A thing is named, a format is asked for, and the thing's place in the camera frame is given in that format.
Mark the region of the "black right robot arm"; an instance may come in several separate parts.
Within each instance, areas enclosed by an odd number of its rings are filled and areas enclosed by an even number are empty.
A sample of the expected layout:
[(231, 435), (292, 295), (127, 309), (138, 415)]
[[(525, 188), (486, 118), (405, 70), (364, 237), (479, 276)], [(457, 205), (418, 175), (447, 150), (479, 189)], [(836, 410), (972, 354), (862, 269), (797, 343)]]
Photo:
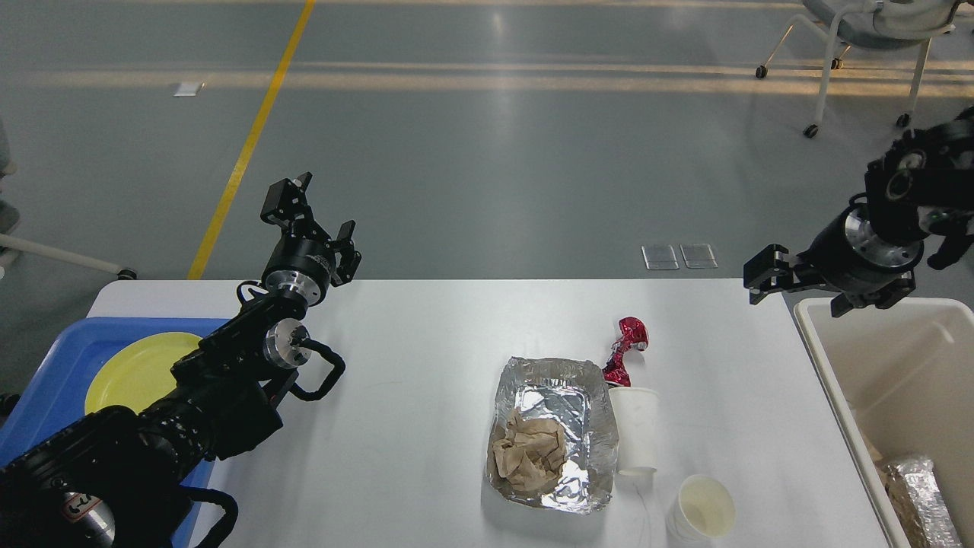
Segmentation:
[(887, 310), (916, 287), (915, 267), (941, 271), (972, 247), (973, 114), (908, 129), (867, 166), (864, 191), (800, 253), (768, 245), (742, 268), (752, 305), (772, 294), (832, 292), (830, 313)]

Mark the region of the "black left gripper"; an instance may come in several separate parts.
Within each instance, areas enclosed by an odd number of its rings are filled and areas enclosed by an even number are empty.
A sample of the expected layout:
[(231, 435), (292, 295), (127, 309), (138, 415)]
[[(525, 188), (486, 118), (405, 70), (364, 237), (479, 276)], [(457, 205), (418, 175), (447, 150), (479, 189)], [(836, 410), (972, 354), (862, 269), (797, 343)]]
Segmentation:
[(309, 307), (320, 304), (328, 288), (351, 283), (362, 259), (355, 249), (355, 221), (344, 222), (335, 238), (314, 224), (307, 202), (312, 178), (303, 173), (273, 183), (260, 211), (261, 222), (282, 232), (262, 274), (263, 288), (299, 295)]

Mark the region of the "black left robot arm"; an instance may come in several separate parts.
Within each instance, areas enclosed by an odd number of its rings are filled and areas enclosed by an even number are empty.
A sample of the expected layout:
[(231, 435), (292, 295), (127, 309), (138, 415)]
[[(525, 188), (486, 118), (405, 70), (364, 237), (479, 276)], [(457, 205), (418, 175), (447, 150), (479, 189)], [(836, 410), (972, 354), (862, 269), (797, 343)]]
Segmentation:
[(170, 372), (175, 388), (142, 412), (112, 405), (88, 413), (2, 468), (4, 547), (170, 547), (197, 503), (223, 514), (199, 541), (218, 547), (234, 529), (229, 493), (186, 486), (203, 461), (252, 451), (282, 427), (287, 395), (320, 401), (345, 361), (302, 320), (361, 263), (355, 223), (335, 237), (307, 202), (309, 171), (270, 186), (261, 221), (279, 242), (247, 282), (240, 311)]

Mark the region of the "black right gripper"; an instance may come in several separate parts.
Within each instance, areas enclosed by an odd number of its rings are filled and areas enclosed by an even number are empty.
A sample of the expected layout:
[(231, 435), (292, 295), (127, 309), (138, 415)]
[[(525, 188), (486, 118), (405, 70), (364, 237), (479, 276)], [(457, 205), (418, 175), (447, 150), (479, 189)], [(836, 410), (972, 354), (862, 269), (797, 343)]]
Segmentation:
[(890, 309), (915, 290), (918, 242), (894, 243), (880, 236), (866, 205), (850, 205), (794, 257), (768, 245), (743, 265), (751, 305), (779, 292), (834, 292), (830, 316), (866, 307)]

